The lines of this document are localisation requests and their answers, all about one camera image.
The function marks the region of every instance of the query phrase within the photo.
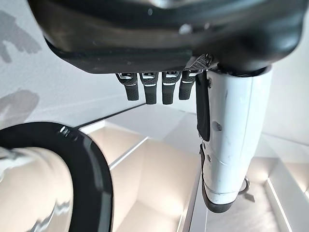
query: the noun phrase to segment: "glossy surface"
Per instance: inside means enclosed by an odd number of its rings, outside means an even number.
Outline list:
[[[49,47],[89,73],[255,71],[298,45],[308,0],[28,0]]]
[[[0,130],[0,146],[41,147],[57,153],[73,181],[70,232],[109,232],[113,190],[107,162],[98,146],[77,129],[51,122],[34,122]]]
[[[73,184],[65,162],[38,147],[0,147],[0,157],[0,231],[68,232]]]
[[[209,72],[210,140],[203,142],[209,200],[233,202],[254,156],[264,121],[271,67],[255,77]]]

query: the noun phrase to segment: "humanoid robot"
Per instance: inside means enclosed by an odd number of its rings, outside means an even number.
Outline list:
[[[172,104],[196,84],[202,194],[225,212],[263,125],[271,64],[298,45],[308,0],[28,0],[46,44],[88,73],[115,73],[127,99]]]

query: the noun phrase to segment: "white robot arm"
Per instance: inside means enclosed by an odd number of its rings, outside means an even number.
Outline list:
[[[201,133],[200,153],[203,198],[213,212],[229,209],[241,188],[262,130],[271,75],[271,67],[246,77],[208,71],[197,81],[197,91],[209,96],[210,130]]]

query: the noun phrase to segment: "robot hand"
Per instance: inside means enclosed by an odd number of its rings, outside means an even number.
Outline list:
[[[139,98],[138,73],[148,104],[159,72],[164,104],[181,74],[181,100],[196,81],[203,195],[213,212],[237,196],[261,132],[271,64],[298,45],[308,1],[28,0],[50,49],[86,72],[117,73],[128,100]]]

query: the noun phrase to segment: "metal screw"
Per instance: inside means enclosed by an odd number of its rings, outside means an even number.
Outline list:
[[[205,25],[204,25],[204,29],[205,30],[208,30],[210,27],[211,27],[210,23],[205,23]]]
[[[69,130],[69,128],[65,126],[63,126],[59,131],[59,133],[62,134],[64,137],[67,137],[70,132],[71,131]]]
[[[205,55],[205,60],[206,60],[206,66],[209,68],[211,66],[211,63],[213,61],[213,56],[210,54]]]
[[[148,13],[149,16],[152,16],[153,15],[153,10],[151,8],[149,8],[147,13]]]
[[[218,123],[218,131],[222,131],[222,126]]]

